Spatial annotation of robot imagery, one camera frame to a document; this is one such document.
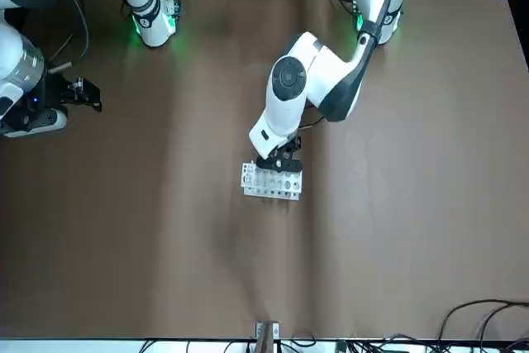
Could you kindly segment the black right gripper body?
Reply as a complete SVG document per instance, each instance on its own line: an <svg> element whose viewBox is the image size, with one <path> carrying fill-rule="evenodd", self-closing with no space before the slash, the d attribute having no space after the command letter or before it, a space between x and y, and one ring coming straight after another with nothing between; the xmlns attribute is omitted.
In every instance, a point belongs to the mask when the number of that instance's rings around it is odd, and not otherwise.
<svg viewBox="0 0 529 353"><path fill-rule="evenodd" d="M39 82L39 109L65 110L63 95L69 89L69 81L62 74L46 74Z"/></svg>

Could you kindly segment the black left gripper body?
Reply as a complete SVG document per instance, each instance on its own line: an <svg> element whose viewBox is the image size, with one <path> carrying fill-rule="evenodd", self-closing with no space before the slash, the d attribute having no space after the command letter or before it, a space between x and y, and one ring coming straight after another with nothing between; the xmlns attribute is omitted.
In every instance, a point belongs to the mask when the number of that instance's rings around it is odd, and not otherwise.
<svg viewBox="0 0 529 353"><path fill-rule="evenodd" d="M302 139L300 136L295 136L289 142L274 149L275 159L292 159L293 154L302 147Z"/></svg>

